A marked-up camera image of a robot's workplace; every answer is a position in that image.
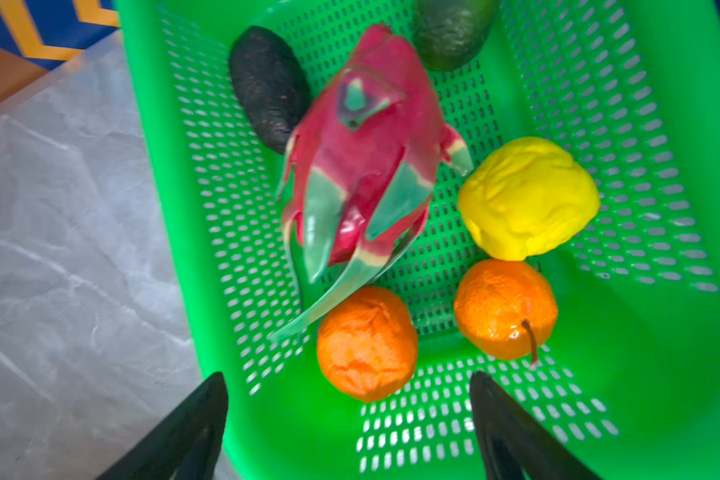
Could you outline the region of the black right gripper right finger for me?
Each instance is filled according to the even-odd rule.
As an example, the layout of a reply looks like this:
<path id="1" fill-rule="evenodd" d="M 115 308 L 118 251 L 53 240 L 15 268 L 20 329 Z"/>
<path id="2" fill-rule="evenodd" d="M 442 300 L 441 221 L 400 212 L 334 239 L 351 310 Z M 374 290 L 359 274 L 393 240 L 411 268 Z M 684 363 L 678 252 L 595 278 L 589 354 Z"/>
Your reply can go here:
<path id="1" fill-rule="evenodd" d="M 473 424 L 488 479 L 596 479 L 493 378 L 475 372 L 469 383 Z"/>

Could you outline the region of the green plastic mesh basket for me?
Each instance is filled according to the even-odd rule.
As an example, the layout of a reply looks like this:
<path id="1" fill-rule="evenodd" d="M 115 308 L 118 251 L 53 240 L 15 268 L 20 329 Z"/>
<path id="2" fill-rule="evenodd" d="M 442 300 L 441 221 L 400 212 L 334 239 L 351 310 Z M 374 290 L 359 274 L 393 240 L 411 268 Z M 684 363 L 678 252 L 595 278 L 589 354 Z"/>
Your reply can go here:
<path id="1" fill-rule="evenodd" d="M 419 334 L 411 382 L 366 404 L 330 385 L 316 333 L 271 334 L 325 291 L 296 290 L 275 196 L 282 159 L 233 95 L 247 27 L 276 32 L 319 92 L 363 31 L 409 36 L 410 1 L 119 1 L 187 319 L 224 375 L 225 453 L 244 479 L 481 479 L 469 379 L 491 375 L 604 479 L 720 479 L 720 16 L 712 1 L 505 1 L 482 52 L 432 73 L 476 161 L 520 137 L 569 150 L 597 217 L 533 259 L 560 316 L 540 365 L 487 356 L 452 302 L 484 258 L 442 167 L 426 227 L 379 280 Z"/>

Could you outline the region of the pink dragon fruit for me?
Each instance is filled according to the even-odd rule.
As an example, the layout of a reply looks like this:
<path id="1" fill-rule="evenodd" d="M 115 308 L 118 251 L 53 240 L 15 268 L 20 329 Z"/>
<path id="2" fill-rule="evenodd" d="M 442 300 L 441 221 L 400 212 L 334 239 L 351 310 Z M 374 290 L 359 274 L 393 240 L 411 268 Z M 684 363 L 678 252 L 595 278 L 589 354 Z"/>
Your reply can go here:
<path id="1" fill-rule="evenodd" d="M 463 176 L 475 167 L 413 46 L 385 24 L 368 27 L 290 135 L 279 184 L 292 192 L 283 240 L 302 250 L 290 268 L 309 284 L 334 265 L 342 272 L 273 340 L 324 317 L 405 253 L 426 223 L 441 165 Z"/>

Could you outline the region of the green avocado fruit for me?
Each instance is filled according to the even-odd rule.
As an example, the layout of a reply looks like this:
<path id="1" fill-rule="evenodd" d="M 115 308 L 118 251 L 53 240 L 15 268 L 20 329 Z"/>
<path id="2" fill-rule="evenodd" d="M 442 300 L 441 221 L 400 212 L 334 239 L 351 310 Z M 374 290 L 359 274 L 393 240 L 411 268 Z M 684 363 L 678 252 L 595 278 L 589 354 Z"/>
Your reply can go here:
<path id="1" fill-rule="evenodd" d="M 483 48 L 498 15 L 494 0 L 420 0 L 413 8 L 413 45 L 429 70 L 453 71 Z"/>

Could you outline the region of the dark purple black fruit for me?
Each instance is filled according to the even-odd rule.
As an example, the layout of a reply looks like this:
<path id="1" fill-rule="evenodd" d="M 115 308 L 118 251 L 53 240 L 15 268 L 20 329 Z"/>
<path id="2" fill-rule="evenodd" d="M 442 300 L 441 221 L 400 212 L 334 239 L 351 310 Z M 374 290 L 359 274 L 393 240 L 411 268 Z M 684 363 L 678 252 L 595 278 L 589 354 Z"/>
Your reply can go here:
<path id="1" fill-rule="evenodd" d="M 232 88 L 261 142 L 284 154 L 312 103 L 306 75 L 292 48 L 273 31 L 247 28 L 228 57 Z"/>

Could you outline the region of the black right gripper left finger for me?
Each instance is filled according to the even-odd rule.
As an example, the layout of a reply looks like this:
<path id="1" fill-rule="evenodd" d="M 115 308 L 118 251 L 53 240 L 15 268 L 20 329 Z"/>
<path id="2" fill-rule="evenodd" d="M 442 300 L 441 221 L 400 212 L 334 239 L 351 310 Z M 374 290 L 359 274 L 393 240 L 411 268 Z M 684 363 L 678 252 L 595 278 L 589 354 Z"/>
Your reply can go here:
<path id="1" fill-rule="evenodd" d="M 211 479 L 228 412 L 224 376 L 215 372 L 101 479 Z"/>

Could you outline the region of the yellow lemon fruit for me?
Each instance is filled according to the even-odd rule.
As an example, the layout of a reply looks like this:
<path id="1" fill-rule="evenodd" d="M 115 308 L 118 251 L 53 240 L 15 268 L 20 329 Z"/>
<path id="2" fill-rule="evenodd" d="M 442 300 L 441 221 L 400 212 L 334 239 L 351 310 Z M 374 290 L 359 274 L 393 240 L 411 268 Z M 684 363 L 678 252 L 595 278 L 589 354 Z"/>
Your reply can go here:
<path id="1" fill-rule="evenodd" d="M 461 187 L 457 206 L 488 256 L 523 261 L 583 230 L 599 212 L 600 197 L 591 175 L 568 151 L 524 137 L 482 162 Z"/>

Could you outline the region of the orange persimmon with stem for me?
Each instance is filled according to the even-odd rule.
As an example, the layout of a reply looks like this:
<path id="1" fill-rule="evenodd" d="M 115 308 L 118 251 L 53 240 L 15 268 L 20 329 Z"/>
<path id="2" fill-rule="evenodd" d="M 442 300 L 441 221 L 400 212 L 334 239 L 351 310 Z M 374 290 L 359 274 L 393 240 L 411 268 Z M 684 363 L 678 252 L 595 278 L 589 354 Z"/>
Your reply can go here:
<path id="1" fill-rule="evenodd" d="M 484 353 L 505 361 L 529 355 L 532 364 L 558 319 L 554 293 L 541 273 L 522 261 L 497 259 L 467 271 L 453 312 L 460 332 Z"/>

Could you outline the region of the orange mandarin fruit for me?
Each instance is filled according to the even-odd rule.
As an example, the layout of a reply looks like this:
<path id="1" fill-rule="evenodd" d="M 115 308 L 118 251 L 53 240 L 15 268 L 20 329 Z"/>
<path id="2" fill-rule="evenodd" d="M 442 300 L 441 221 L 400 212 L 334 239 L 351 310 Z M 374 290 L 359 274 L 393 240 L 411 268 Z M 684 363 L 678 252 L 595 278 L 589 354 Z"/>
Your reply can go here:
<path id="1" fill-rule="evenodd" d="M 393 292 L 363 287 L 329 312 L 318 329 L 317 361 L 336 389 L 363 402 L 383 400 L 413 377 L 418 335 Z"/>

